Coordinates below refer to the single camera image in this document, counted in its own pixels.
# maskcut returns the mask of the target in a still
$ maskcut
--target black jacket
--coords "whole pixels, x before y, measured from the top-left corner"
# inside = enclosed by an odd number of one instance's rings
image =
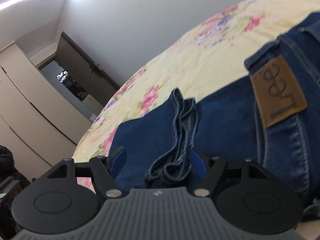
[[[0,145],[0,183],[9,176],[14,177],[16,180],[27,180],[14,167],[12,152],[7,147]]]

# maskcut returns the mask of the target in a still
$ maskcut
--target ribbed gray surface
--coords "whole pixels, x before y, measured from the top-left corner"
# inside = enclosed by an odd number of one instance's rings
[[[226,222],[208,198],[186,188],[132,189],[108,200],[85,226],[60,235],[20,232],[14,240],[303,240],[294,230],[259,236]]]

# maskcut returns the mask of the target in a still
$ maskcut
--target wardrobe door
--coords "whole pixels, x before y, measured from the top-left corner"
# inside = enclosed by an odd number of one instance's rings
[[[7,147],[13,155],[14,166],[28,180],[39,178],[51,168],[25,144],[0,117],[0,145]]]
[[[92,123],[41,75],[16,44],[0,53],[0,66],[41,114],[75,144],[80,141]]]
[[[0,102],[5,122],[49,164],[73,155],[76,145],[39,114],[8,77],[0,82]]]

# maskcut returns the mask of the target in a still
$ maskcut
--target black object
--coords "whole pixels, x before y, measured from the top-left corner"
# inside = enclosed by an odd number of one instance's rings
[[[11,204],[15,197],[30,183],[7,177],[0,184],[0,238],[11,239],[16,234],[16,222],[11,213]]]
[[[14,200],[13,217],[27,230],[19,237],[301,239],[292,228],[302,217],[302,203],[258,164],[208,159],[194,151],[190,160],[203,178],[194,191],[198,197],[184,187],[132,189],[126,195],[113,180],[126,161],[123,147],[88,163],[65,159]],[[97,196],[78,185],[76,176],[91,177]],[[240,183],[229,187],[234,179]]]

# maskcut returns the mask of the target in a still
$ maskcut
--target ceiling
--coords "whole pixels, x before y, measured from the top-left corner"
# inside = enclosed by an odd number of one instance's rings
[[[35,54],[52,43],[65,1],[24,0],[0,10],[0,49],[16,41],[25,54]]]

